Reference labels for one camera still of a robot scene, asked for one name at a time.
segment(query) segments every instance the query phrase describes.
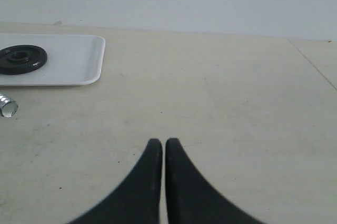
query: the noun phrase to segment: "white table surface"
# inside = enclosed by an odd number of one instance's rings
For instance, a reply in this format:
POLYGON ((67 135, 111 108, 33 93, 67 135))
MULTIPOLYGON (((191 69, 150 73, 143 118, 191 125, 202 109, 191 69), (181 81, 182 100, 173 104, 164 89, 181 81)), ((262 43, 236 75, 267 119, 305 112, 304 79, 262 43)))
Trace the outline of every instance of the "white table surface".
POLYGON ((0 89, 19 104, 0 119, 1 224, 77 217, 152 137, 179 137, 217 190, 267 223, 336 224, 337 43, 3 23, 0 32, 106 39, 94 84, 0 89))

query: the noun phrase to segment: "white wall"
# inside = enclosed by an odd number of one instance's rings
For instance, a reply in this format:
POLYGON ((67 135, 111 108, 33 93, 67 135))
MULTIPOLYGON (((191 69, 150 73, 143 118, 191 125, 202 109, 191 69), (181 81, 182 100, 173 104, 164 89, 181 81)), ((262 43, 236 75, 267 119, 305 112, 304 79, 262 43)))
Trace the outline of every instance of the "white wall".
POLYGON ((337 0, 0 0, 0 21, 337 40, 337 0))

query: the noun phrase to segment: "black rubber disc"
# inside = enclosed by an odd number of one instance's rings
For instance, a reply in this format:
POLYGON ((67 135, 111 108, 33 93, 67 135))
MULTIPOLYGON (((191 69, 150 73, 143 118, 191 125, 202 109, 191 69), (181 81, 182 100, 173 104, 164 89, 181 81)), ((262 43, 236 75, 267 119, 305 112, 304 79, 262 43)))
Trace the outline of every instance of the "black rubber disc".
POLYGON ((0 74, 30 73, 47 62, 47 52, 34 45, 17 45, 0 50, 0 74))

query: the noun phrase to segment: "white tray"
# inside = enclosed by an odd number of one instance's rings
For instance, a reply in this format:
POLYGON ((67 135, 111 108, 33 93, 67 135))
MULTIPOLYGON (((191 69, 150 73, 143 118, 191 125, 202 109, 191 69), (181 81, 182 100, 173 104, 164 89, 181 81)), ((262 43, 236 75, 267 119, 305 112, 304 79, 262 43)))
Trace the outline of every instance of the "white tray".
POLYGON ((47 52, 40 69, 21 75, 1 75, 0 86, 88 85, 101 75, 105 39, 92 35, 0 34, 0 49, 36 45, 47 52))

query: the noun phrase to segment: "silver cylindrical object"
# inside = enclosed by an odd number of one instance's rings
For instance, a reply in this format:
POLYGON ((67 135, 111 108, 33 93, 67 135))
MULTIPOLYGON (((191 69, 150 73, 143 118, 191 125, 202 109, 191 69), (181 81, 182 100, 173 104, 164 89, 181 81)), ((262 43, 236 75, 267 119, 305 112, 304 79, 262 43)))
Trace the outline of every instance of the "silver cylindrical object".
POLYGON ((12 117, 17 111, 18 105, 15 100, 0 93, 0 117, 12 117))

